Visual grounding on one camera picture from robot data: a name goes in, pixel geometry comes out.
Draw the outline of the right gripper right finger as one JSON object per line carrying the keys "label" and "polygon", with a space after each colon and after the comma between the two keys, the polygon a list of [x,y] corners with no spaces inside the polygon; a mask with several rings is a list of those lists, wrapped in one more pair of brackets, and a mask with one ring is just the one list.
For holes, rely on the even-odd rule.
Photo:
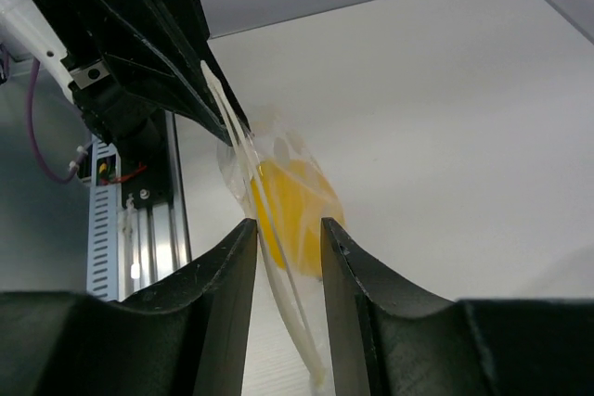
{"label": "right gripper right finger", "polygon": [[338,394],[592,393],[591,300],[447,300],[320,226]]}

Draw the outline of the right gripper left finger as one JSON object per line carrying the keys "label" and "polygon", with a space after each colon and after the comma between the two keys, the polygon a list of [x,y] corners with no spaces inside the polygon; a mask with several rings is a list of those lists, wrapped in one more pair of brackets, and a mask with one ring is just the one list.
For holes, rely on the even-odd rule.
{"label": "right gripper left finger", "polygon": [[238,395],[257,227],[121,302],[70,292],[1,297],[5,395]]}

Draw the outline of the clear zip top bag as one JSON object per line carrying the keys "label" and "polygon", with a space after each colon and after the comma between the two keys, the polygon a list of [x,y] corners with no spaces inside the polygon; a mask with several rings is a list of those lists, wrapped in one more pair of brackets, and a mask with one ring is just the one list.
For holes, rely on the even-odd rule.
{"label": "clear zip top bag", "polygon": [[217,148],[220,172],[245,215],[257,223],[261,264],[280,319],[314,395],[331,395],[329,335],[322,288],[321,220],[344,221],[342,204],[300,133],[272,106],[243,124],[221,81],[200,64],[231,144]]}

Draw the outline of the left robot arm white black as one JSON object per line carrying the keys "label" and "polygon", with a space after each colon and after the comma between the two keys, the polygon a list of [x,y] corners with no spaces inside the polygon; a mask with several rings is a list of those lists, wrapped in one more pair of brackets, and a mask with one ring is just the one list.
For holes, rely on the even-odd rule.
{"label": "left robot arm white black", "polygon": [[125,159],[144,162],[161,149],[162,110],[228,141],[206,72],[240,124],[249,123],[209,47],[200,0],[1,0],[1,29]]}

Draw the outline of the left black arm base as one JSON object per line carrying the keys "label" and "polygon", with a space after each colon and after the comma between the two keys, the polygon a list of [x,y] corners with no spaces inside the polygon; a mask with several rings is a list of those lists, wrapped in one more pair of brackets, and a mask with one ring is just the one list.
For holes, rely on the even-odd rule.
{"label": "left black arm base", "polygon": [[137,209],[173,201],[172,168],[166,113],[156,110],[130,137],[116,145],[123,181],[122,196],[132,195]]}

